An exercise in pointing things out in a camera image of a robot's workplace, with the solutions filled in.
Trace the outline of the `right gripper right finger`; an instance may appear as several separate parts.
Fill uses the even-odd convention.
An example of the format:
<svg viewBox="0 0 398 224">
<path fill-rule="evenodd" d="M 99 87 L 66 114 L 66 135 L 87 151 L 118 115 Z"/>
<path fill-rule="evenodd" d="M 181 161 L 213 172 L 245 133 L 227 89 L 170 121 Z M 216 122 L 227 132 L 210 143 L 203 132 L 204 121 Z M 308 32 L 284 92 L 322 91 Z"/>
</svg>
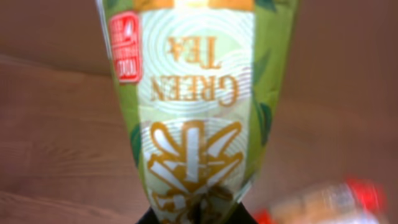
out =
<svg viewBox="0 0 398 224">
<path fill-rule="evenodd" d="M 224 224 L 258 224 L 255 218 L 246 210 L 242 202 L 233 203 Z"/>
</svg>

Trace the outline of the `green yellow snack bar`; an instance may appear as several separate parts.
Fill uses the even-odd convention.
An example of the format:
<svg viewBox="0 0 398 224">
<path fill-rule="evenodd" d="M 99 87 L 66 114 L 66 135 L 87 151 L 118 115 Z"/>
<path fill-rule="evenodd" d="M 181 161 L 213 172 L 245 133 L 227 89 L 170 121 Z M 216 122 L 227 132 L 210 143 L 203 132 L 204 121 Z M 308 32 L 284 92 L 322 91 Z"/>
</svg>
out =
<svg viewBox="0 0 398 224">
<path fill-rule="evenodd" d="M 96 6 L 150 207 L 160 223 L 224 223 L 261 167 L 299 2 Z"/>
</svg>

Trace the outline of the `spaghetti pack with red ends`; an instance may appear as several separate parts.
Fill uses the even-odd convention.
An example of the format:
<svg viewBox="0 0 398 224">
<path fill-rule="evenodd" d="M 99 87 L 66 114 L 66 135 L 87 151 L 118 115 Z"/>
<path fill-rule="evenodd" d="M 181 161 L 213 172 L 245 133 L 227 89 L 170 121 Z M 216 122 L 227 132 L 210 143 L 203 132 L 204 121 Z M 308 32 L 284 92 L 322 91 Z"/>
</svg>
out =
<svg viewBox="0 0 398 224">
<path fill-rule="evenodd" d="M 369 180 L 310 187 L 254 214 L 259 224 L 388 224 L 385 195 Z"/>
</svg>

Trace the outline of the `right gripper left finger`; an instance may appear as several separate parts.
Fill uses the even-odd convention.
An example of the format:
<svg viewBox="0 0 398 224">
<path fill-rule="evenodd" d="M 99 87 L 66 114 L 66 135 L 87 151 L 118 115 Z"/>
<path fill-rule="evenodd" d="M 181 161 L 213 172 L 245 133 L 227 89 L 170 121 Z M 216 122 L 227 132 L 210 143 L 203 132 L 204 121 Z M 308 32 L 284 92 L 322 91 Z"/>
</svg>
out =
<svg viewBox="0 0 398 224">
<path fill-rule="evenodd" d="M 136 224 L 160 224 L 155 211 L 149 207 L 149 209 L 138 219 Z"/>
</svg>

